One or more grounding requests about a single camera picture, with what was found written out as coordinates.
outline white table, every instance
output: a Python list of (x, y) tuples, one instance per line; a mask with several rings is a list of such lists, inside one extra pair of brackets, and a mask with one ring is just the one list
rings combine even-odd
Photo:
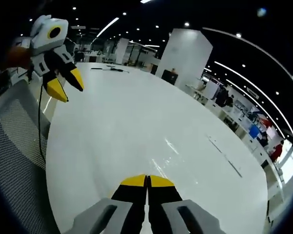
[[(78, 64), (85, 90), (65, 84), (69, 102), (58, 102), (49, 133), (47, 186), (62, 233), (123, 179), (139, 174), (169, 178), (228, 234), (262, 233), (265, 173), (221, 120), (150, 73), (91, 67), (105, 65)], [(147, 224), (142, 233), (151, 233)]]

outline white column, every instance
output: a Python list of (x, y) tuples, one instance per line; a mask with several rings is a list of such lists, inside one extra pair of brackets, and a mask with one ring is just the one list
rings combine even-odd
[(206, 37), (196, 30), (175, 28), (156, 72), (162, 77), (164, 70), (175, 68), (178, 74), (175, 86), (189, 95), (193, 91), (186, 85), (196, 87), (205, 65), (209, 59), (213, 46)]
[(117, 64), (123, 64), (123, 59), (126, 52), (126, 48), (128, 46), (128, 42), (129, 40), (125, 38), (121, 38), (119, 40), (115, 51)]

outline cable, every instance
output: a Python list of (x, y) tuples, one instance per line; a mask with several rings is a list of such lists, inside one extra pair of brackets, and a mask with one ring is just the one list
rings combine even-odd
[(43, 153), (42, 153), (42, 146), (41, 146), (41, 136), (40, 136), (40, 133), (41, 133), (41, 130), (40, 130), (40, 112), (41, 112), (41, 99), (42, 99), (42, 88), (43, 88), (43, 85), (41, 85), (41, 89), (40, 89), (40, 97), (39, 97), (39, 107), (38, 107), (38, 134), (39, 134), (39, 150), (40, 150), (40, 155), (45, 163), (45, 158), (43, 156)]

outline floor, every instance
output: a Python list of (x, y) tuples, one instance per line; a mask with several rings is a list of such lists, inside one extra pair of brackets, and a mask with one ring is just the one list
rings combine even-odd
[[(63, 78), (59, 78), (62, 85), (65, 83), (65, 80)], [(40, 86), (36, 83), (32, 83), (29, 85), (31, 92), (33, 93), (34, 97), (39, 100), (40, 95)], [(42, 101), (41, 101), (41, 110), (46, 115), (46, 117), (49, 119), (49, 121), (52, 121), (52, 117), (54, 115), (54, 111), (57, 105), (57, 100), (50, 97), (46, 91), (43, 89), (42, 91)], [(267, 175), (267, 184), (274, 183), (274, 175), (269, 167), (265, 170), (265, 173)], [(263, 234), (269, 234), (271, 231), (271, 224), (269, 223), (268, 219), (265, 220), (265, 226), (263, 230)]]

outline red object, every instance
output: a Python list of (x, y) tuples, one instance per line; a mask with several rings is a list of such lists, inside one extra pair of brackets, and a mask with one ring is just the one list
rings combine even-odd
[(273, 162), (275, 162), (277, 160), (277, 158), (280, 157), (281, 153), (282, 153), (282, 145), (281, 144), (278, 144), (275, 147), (275, 151), (272, 153), (272, 155), (270, 156), (270, 158), (272, 159)]

